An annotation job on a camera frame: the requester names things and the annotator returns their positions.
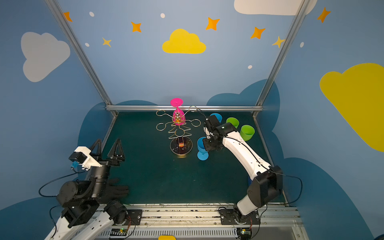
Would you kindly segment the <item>blue wine glass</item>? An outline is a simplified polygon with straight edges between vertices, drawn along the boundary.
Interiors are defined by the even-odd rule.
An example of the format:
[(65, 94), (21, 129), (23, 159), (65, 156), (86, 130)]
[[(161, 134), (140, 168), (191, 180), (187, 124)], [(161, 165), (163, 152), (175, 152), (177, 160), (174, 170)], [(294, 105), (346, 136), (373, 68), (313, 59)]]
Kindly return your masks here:
[(218, 119), (219, 123), (222, 122), (223, 117), (222, 117), (221, 114), (219, 114), (219, 113), (212, 113), (212, 114), (210, 114), (210, 116), (215, 116)]
[(197, 157), (201, 161), (206, 161), (209, 158), (209, 153), (204, 147), (203, 139), (205, 139), (205, 137), (201, 137), (197, 141), (197, 147), (198, 147)]

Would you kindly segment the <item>green wine glass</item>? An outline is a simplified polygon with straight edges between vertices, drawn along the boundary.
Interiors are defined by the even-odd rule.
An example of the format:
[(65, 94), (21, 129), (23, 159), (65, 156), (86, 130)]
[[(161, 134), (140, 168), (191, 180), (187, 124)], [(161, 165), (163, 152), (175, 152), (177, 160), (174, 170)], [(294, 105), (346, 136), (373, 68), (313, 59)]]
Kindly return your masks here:
[(244, 141), (249, 141), (255, 134), (256, 130), (250, 125), (243, 125), (240, 130), (240, 135)]
[(231, 123), (235, 128), (238, 128), (240, 122), (237, 118), (229, 117), (226, 119), (226, 123)]

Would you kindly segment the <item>pink wine glass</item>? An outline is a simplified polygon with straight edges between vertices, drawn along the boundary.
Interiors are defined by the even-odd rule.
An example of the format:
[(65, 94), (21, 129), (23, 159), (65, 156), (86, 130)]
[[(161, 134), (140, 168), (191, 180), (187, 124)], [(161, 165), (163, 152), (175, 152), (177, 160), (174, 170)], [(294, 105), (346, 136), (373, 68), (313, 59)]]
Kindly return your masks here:
[(180, 98), (174, 98), (170, 101), (171, 106), (176, 108), (172, 115), (172, 121), (176, 126), (181, 126), (186, 123), (185, 113), (180, 109), (183, 104), (183, 100)]

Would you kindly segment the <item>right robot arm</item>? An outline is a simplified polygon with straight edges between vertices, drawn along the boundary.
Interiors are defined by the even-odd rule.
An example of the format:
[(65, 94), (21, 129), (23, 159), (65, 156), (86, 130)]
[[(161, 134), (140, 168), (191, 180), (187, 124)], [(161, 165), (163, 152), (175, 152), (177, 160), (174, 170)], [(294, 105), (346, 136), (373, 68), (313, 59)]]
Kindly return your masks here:
[(206, 138), (204, 148), (209, 152), (220, 148), (228, 149), (242, 164), (252, 180), (247, 194), (236, 204), (239, 215), (246, 216), (263, 207), (282, 194), (283, 177), (280, 167), (271, 166), (263, 160), (242, 138), (240, 132), (231, 124), (204, 123)]

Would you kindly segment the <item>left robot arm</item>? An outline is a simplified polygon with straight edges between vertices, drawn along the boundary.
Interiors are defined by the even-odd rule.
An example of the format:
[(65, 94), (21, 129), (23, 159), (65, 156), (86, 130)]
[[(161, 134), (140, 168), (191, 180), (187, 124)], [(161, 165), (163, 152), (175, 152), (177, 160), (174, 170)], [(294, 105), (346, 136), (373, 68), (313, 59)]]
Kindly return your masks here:
[(55, 196), (63, 208), (47, 240), (93, 240), (112, 225), (131, 225), (127, 208), (120, 202), (129, 193), (128, 186), (118, 186), (110, 179), (111, 167), (125, 161), (122, 142), (117, 139), (107, 159), (102, 158), (101, 140), (90, 147), (77, 147), (70, 155), (73, 167), (90, 173), (84, 181), (64, 183)]

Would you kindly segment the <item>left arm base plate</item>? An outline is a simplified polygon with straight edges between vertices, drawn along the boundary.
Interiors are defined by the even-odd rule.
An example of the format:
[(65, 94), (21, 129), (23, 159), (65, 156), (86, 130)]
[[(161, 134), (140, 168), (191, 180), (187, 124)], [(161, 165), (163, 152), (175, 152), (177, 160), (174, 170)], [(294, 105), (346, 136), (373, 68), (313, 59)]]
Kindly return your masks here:
[(133, 209), (120, 212), (115, 218), (117, 226), (139, 226), (141, 224), (143, 210)]

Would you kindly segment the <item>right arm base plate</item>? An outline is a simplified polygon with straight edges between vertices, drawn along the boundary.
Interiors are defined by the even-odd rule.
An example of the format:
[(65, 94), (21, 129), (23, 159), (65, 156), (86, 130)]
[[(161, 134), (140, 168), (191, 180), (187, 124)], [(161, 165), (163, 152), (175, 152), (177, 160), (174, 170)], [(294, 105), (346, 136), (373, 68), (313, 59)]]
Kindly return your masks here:
[(218, 213), (222, 225), (258, 225), (261, 222), (258, 211), (242, 215), (237, 209), (219, 208)]

